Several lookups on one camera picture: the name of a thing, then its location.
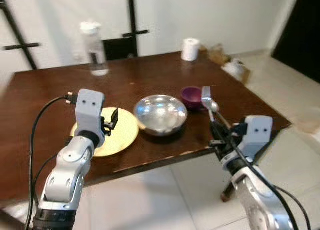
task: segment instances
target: table leg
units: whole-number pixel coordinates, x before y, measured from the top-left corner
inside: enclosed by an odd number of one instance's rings
[[[268,144],[266,144],[255,156],[255,159],[253,161],[253,164],[256,164],[261,158],[262,156],[265,154],[265,152],[267,151],[268,147],[274,142],[274,140],[276,139],[276,137],[278,136],[278,134],[280,133],[280,130],[274,131],[271,134],[271,139],[270,142],[268,142]],[[226,203],[228,201],[231,200],[232,198],[232,194],[235,192],[234,186],[231,182],[229,182],[229,184],[227,185],[227,187],[223,190],[223,192],[220,195],[220,199],[222,200],[222,202]]]

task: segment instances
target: bottle cap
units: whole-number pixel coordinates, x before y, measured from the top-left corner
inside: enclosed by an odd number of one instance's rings
[[[80,23],[80,30],[83,34],[94,35],[98,33],[101,24],[92,21],[83,21]]]

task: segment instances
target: gold plate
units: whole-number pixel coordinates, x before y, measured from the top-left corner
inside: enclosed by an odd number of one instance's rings
[[[106,122],[111,121],[111,115],[115,107],[107,107],[102,110],[101,116]],[[77,124],[71,130],[71,136],[75,135]],[[127,110],[119,108],[119,120],[111,136],[105,136],[104,144],[95,150],[94,157],[106,157],[117,154],[129,147],[137,138],[139,133],[136,117]]]

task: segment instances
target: black cable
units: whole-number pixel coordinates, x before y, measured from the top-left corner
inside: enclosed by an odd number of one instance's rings
[[[54,159],[56,156],[58,155],[58,153],[56,153],[55,155],[51,156],[50,158],[48,158],[44,164],[40,167],[39,171],[36,173],[35,175],[35,178],[33,180],[33,199],[34,199],[34,202],[35,202],[35,206],[36,206],[36,209],[38,210],[38,207],[39,207],[39,200],[38,200],[38,197],[37,197],[37,193],[36,193],[36,185],[37,185],[37,180],[42,172],[42,170],[45,168],[45,166],[52,160]]]
[[[217,131],[217,133],[219,133],[219,130],[217,129],[217,127],[215,126],[215,124],[212,124],[212,126],[215,128],[215,130]],[[299,230],[296,219],[291,211],[291,209],[289,208],[286,200],[284,199],[284,197],[275,189],[275,187],[269,183],[246,159],[246,157],[242,154],[242,152],[238,149],[237,145],[235,144],[233,138],[232,138],[232,133],[231,131],[227,128],[228,132],[229,132],[229,136],[228,137],[222,137],[219,134],[219,137],[221,137],[221,139],[223,140],[227,140],[227,144],[229,144],[235,151],[236,153],[239,155],[239,157],[244,161],[245,165],[259,178],[260,181],[262,181],[280,200],[280,202],[282,203],[283,207],[285,208],[287,214],[289,215],[290,221],[292,223],[293,229],[294,230]]]
[[[309,217],[308,217],[307,211],[305,210],[304,206],[299,202],[299,200],[296,199],[296,197],[293,196],[293,195],[292,195],[290,192],[288,192],[287,190],[284,190],[284,189],[282,189],[281,187],[276,186],[276,185],[274,185],[274,187],[275,187],[276,189],[278,189],[279,191],[287,194],[290,198],[292,198],[292,199],[295,201],[295,203],[300,207],[300,209],[301,209],[301,211],[302,211],[302,213],[303,213],[303,215],[304,215],[307,229],[308,229],[308,230],[311,230],[310,219],[309,219]]]
[[[38,116],[36,117],[33,126],[32,131],[30,135],[30,149],[29,149],[29,208],[28,208],[28,216],[27,220],[24,225],[24,230],[29,230],[31,217],[32,217],[32,211],[33,211],[33,199],[34,199],[34,189],[33,189],[33,157],[34,157],[34,141],[35,141],[35,132],[37,128],[37,124],[44,114],[44,112],[47,110],[48,107],[50,107],[53,103],[62,100],[67,99],[67,96],[60,96],[57,97],[50,102],[48,102],[40,111]]]

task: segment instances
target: plastic bottle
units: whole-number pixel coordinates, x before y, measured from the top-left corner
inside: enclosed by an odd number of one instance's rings
[[[80,24],[85,48],[90,59],[90,70],[94,76],[103,76],[109,72],[100,37],[100,27],[101,25],[98,22],[84,21]]]

